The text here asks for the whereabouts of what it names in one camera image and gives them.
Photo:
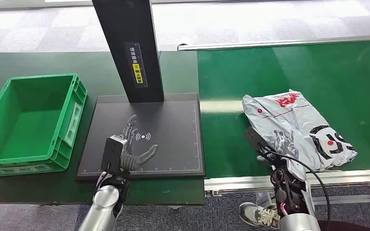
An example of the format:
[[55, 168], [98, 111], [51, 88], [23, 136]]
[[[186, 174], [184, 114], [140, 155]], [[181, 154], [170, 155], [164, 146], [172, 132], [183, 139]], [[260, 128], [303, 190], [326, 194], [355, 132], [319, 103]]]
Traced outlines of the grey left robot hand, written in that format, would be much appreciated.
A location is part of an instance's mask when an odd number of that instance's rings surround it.
[[137, 128], [135, 125], [136, 119], [137, 115], [132, 115], [128, 119], [122, 133], [119, 135], [119, 138], [127, 141], [126, 146], [120, 156], [120, 166], [122, 169], [127, 171], [136, 171], [142, 168], [145, 163], [147, 163], [156, 155], [158, 150], [158, 145], [153, 144], [150, 146], [147, 152], [141, 155], [132, 154], [132, 142], [137, 134]]

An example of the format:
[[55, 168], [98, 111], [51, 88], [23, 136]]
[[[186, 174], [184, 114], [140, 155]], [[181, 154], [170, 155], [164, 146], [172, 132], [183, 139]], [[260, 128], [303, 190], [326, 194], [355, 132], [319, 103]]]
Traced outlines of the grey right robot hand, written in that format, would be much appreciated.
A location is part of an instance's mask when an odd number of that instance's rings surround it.
[[294, 143], [290, 140], [283, 131], [274, 130], [275, 134], [275, 147], [277, 153], [282, 155], [289, 155], [298, 159], [299, 152], [295, 147]]

